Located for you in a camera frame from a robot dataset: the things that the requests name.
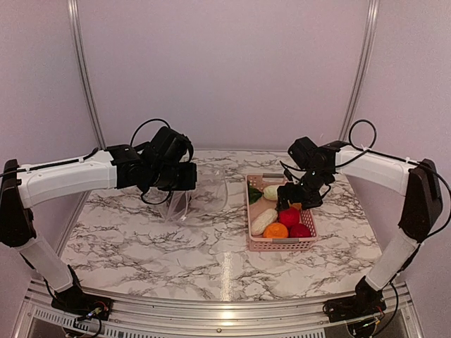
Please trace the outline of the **white long toy vegetable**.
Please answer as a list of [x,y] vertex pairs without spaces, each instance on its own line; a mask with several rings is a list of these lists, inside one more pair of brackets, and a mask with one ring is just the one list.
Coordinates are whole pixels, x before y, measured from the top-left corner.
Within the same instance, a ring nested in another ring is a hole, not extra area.
[[264,188],[263,194],[264,198],[269,201],[277,201],[278,200],[278,184],[269,185]]

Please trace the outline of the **yellow toy fruit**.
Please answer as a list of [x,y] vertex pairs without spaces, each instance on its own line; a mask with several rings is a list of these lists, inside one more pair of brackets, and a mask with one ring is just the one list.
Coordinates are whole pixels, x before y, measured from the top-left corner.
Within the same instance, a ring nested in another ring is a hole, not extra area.
[[299,202],[296,202],[296,203],[289,203],[289,207],[291,207],[291,208],[295,208],[295,209],[297,209],[298,211],[300,211],[300,210],[302,210],[302,204],[301,203],[299,203]]

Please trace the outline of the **beige toy food piece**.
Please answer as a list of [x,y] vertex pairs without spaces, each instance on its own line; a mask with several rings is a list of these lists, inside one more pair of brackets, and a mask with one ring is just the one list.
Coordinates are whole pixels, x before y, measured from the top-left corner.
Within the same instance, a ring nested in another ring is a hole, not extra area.
[[251,219],[256,218],[258,215],[266,211],[267,209],[275,209],[277,201],[269,201],[264,197],[261,197],[258,201],[249,206],[249,212]]

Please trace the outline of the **bright red toy fruit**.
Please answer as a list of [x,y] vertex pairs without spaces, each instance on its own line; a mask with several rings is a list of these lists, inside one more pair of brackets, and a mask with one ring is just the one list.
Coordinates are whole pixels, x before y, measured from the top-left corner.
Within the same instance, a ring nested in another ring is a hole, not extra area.
[[300,223],[300,211],[296,208],[289,208],[280,211],[278,214],[278,221],[286,226],[286,228],[290,229]]

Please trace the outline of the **white toy bun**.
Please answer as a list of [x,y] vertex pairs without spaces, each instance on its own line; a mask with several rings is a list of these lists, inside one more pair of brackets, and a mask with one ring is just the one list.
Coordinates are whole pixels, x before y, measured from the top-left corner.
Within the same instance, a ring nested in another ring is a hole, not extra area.
[[261,214],[259,214],[251,222],[251,235],[259,236],[264,233],[264,230],[271,224],[274,223],[278,218],[278,212],[275,209],[267,209]]

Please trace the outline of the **pink plastic basket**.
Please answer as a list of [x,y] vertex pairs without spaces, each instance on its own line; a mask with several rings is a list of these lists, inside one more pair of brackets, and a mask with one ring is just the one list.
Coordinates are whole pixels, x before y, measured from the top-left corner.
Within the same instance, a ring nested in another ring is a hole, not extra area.
[[306,251],[319,238],[311,211],[289,203],[278,207],[278,188],[287,179],[281,174],[250,174],[245,178],[250,251]]

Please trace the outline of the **clear zip top bag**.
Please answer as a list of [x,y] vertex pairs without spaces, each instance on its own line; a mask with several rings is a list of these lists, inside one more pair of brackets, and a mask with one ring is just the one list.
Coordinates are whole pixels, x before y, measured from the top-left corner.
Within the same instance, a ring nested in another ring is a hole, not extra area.
[[[168,214],[168,207],[174,194],[191,194],[191,202],[187,215],[173,217]],[[228,186],[225,170],[212,165],[197,166],[197,184],[194,190],[186,192],[173,192],[172,196],[162,204],[155,207],[156,212],[167,223],[188,224],[203,216],[222,211],[228,202]]]

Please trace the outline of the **dark maroon toy food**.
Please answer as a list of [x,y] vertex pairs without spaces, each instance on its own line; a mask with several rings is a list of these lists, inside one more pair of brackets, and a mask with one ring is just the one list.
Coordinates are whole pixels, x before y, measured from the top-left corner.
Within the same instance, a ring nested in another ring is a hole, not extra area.
[[174,194],[168,207],[169,216],[182,217],[187,215],[191,199],[191,194],[188,193]]

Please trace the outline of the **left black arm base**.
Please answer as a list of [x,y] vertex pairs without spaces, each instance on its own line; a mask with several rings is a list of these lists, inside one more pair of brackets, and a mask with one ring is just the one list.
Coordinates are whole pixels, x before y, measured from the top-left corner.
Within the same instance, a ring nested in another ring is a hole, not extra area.
[[110,316],[113,300],[105,296],[97,296],[93,294],[83,294],[81,297],[71,296],[69,300],[64,301],[59,296],[53,296],[51,307],[68,313],[77,315],[78,317],[87,317],[87,314],[100,308],[97,314],[100,320],[107,321]]

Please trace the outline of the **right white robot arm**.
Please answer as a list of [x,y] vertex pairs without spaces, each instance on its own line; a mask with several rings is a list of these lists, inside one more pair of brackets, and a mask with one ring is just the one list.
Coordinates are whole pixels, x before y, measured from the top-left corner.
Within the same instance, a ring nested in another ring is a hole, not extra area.
[[377,221],[400,218],[391,232],[393,237],[385,240],[381,257],[364,278],[364,284],[372,290],[382,290],[433,236],[432,228],[443,212],[440,188],[445,185],[434,162],[357,149],[341,141],[317,146],[308,137],[297,139],[288,155],[302,175],[278,188],[280,210],[295,203],[303,209],[320,207],[324,199],[321,190],[343,175],[357,190],[377,235],[382,229]]

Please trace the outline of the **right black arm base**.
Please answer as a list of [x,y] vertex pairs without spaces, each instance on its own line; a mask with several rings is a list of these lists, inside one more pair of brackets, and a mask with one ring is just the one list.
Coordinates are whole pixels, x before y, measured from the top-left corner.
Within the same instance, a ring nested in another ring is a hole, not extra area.
[[357,296],[346,296],[327,300],[323,305],[323,313],[328,316],[331,323],[336,323],[381,314],[386,308],[385,299],[382,296],[369,303],[359,301]]

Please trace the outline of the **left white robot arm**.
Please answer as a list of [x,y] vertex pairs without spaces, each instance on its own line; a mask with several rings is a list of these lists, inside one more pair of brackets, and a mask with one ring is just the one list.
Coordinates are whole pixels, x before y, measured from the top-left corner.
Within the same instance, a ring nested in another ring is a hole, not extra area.
[[40,165],[9,160],[1,174],[1,243],[14,248],[61,295],[74,313],[84,313],[89,298],[75,274],[33,226],[32,207],[59,197],[98,189],[152,187],[163,192],[196,187],[197,166],[190,147],[158,152],[149,143],[111,146],[91,154]]

